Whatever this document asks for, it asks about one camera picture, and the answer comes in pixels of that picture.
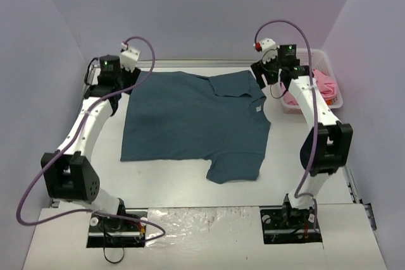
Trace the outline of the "teal blue t-shirt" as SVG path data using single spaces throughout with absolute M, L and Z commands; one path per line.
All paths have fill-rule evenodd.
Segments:
M 206 177 L 254 181 L 265 159 L 266 96 L 247 70 L 217 76 L 153 73 L 130 94 L 123 162 L 203 159 Z

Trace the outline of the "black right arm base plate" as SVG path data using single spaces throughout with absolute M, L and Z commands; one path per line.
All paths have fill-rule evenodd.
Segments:
M 322 243 L 319 224 L 314 224 L 313 210 L 300 210 L 298 216 L 286 220 L 281 207 L 259 209 L 263 243 L 265 245 L 292 245 Z

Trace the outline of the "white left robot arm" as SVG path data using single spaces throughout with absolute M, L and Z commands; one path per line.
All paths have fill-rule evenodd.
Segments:
M 122 51 L 98 58 L 97 82 L 87 85 L 75 124 L 58 149 L 45 153 L 40 161 L 51 198 L 106 214 L 104 223 L 113 231 L 127 225 L 125 204 L 101 188 L 90 160 L 105 122 L 118 109 L 121 90 L 134 85 L 140 75 L 139 56 L 139 51 Z

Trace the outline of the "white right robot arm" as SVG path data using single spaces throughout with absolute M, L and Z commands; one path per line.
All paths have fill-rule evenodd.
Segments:
M 281 83 L 296 100 L 309 128 L 299 153 L 304 175 L 297 188 L 285 196 L 280 213 L 282 223 L 294 228 L 303 221 L 303 214 L 316 217 L 316 196 L 323 184 L 346 165 L 353 129 L 333 114 L 316 85 L 310 64 L 300 64 L 296 45 L 278 46 L 265 39 L 254 48 L 263 54 L 251 65 L 259 86 Z

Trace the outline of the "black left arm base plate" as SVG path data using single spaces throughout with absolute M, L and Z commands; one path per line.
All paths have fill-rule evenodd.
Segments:
M 124 249 L 145 246 L 145 224 L 91 214 L 86 247 Z

